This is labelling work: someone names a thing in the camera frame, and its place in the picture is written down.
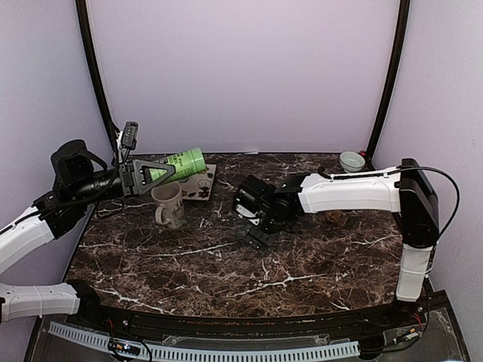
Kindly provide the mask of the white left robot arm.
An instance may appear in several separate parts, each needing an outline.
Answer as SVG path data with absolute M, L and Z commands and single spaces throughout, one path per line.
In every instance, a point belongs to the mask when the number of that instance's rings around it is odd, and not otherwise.
M 87 208 L 98 201 L 144 195 L 177 172 L 175 164 L 125 160 L 131 143 L 115 151 L 115 166 L 88 151 L 84 140 L 62 145 L 52 156 L 55 179 L 51 191 L 33 201 L 1 231 L 1 270 L 7 271 L 36 249 L 69 233 Z M 43 286 L 1 285 L 1 320 L 77 314 L 91 329 L 106 323 L 97 293 L 84 281 Z

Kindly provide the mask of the green pill bottle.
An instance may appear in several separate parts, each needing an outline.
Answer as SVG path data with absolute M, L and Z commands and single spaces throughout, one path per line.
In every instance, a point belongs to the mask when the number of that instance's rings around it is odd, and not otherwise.
M 162 184 L 185 179 L 206 170 L 205 158 L 200 148 L 190 149 L 177 154 L 160 158 L 155 162 L 172 164 L 176 167 L 176 173 L 167 178 Z

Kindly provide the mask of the grey weekly pill organizer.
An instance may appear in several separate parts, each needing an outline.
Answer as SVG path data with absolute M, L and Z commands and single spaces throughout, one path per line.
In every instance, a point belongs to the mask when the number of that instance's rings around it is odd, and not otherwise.
M 236 239 L 239 241 L 243 241 L 252 224 L 248 221 L 243 221 L 239 219 L 235 222 L 234 226 Z

